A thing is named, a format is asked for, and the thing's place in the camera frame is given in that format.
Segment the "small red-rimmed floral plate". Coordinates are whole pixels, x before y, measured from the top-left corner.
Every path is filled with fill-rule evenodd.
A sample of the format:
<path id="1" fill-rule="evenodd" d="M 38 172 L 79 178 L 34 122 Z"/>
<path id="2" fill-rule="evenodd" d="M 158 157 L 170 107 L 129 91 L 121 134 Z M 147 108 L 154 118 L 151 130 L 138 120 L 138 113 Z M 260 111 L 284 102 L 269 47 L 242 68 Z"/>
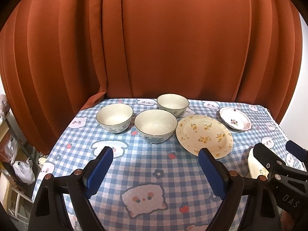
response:
<path id="1" fill-rule="evenodd" d="M 252 122 L 244 112 L 232 107 L 222 107 L 219 110 L 220 118 L 232 129 L 248 131 L 252 128 Z"/>

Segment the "large yellow floral plate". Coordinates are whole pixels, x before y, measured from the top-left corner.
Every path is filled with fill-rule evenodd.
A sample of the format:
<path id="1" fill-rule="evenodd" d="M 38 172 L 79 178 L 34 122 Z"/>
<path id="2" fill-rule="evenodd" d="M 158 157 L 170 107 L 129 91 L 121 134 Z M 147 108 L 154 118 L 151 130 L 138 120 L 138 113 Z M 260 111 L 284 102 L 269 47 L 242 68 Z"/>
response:
<path id="1" fill-rule="evenodd" d="M 202 148 L 207 148 L 215 159 L 221 159 L 233 148 L 233 137 L 227 127 L 204 115 L 182 118 L 176 136 L 181 146 L 196 156 Z"/>

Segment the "floral ceramic bowl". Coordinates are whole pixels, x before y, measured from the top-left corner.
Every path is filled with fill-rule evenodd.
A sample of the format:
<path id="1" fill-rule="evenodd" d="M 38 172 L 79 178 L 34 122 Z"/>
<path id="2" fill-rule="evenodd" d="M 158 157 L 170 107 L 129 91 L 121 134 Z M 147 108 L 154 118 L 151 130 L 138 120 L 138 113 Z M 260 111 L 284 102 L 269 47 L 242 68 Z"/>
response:
<path id="1" fill-rule="evenodd" d="M 129 127 L 133 114 L 131 106 L 116 103 L 101 108 L 96 114 L 96 120 L 107 132 L 119 134 Z"/>
<path id="2" fill-rule="evenodd" d="M 177 119 L 164 110 L 145 110 L 134 121 L 139 134 L 149 143 L 167 141 L 177 128 Z"/>
<path id="3" fill-rule="evenodd" d="M 175 117 L 182 117 L 189 106 L 187 98 L 173 93 L 160 95 L 157 103 L 159 109 L 170 112 Z"/>

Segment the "white plate at table edge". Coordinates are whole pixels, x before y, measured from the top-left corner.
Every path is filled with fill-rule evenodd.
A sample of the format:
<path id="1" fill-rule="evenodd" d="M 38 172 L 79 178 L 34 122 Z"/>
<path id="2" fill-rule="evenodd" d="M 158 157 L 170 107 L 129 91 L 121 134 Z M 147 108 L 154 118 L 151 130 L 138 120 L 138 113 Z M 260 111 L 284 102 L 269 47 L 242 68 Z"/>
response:
<path id="1" fill-rule="evenodd" d="M 251 178 L 257 179 L 259 175 L 263 175 L 266 178 L 268 177 L 269 172 L 267 169 L 265 169 L 264 166 L 254 157 L 253 148 L 249 151 L 247 162 Z"/>

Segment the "white plastic bag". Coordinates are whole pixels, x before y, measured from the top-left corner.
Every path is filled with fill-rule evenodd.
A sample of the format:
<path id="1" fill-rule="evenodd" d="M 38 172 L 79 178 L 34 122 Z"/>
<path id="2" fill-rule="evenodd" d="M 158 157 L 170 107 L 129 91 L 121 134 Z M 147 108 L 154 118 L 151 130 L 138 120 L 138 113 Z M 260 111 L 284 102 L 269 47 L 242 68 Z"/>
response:
<path id="1" fill-rule="evenodd" d="M 35 182 L 35 175 L 32 170 L 32 161 L 15 161 L 13 169 L 19 180 L 27 185 L 31 185 Z"/>

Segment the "blue checkered bear tablecloth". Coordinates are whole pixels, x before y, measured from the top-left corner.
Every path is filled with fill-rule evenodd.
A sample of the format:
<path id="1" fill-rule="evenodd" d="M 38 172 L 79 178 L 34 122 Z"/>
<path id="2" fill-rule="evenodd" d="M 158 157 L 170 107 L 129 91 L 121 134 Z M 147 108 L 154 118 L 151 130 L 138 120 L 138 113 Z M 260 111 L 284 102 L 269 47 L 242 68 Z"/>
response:
<path id="1" fill-rule="evenodd" d="M 117 135 L 105 131 L 96 120 L 97 112 L 115 103 L 115 99 L 104 100 L 78 112 L 51 150 L 39 178 L 47 173 L 56 177 L 69 175 L 85 167 L 103 147 L 110 146 L 114 150 L 112 165 L 98 193 L 90 199 L 106 230 L 204 230 L 215 215 L 220 199 L 213 195 L 197 157 L 186 151 L 176 136 L 152 144 L 140 136 L 134 125 Z M 219 109 L 225 106 L 244 112 L 252 122 L 249 131 L 232 132 L 232 151 L 222 158 L 229 170 L 246 176 L 249 150 L 259 142 L 289 166 L 304 169 L 285 149 L 285 133 L 260 105 L 190 100 L 186 115 L 218 119 Z M 142 208 L 133 218 L 123 202 L 123 194 L 142 193 L 148 185 L 162 188 L 166 208 Z"/>

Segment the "orange curtain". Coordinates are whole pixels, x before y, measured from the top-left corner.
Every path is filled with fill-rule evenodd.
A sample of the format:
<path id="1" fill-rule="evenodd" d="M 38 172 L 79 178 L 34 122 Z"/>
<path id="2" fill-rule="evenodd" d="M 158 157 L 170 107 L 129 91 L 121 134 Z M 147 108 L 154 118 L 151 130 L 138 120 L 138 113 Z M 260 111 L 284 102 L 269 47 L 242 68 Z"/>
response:
<path id="1" fill-rule="evenodd" d="M 105 98 L 258 104 L 280 122 L 301 57 L 291 0 L 21 0 L 1 29 L 5 93 L 44 154 Z"/>

